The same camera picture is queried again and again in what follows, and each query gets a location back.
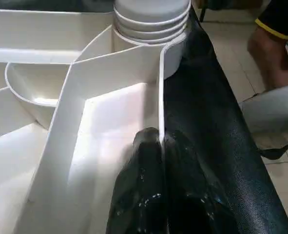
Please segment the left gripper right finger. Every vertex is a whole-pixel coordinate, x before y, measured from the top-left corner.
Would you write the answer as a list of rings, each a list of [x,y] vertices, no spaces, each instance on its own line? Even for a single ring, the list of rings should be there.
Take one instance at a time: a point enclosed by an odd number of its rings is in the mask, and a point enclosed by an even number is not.
[[[166,133],[164,153],[169,233],[239,233],[223,191],[205,175],[191,141],[181,132]]]

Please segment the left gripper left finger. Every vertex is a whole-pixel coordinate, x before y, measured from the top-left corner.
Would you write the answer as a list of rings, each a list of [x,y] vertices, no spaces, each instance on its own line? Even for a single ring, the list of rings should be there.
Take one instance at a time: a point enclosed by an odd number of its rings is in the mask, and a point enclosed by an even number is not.
[[[145,128],[135,135],[131,158],[115,181],[106,232],[165,232],[165,182],[156,128]]]

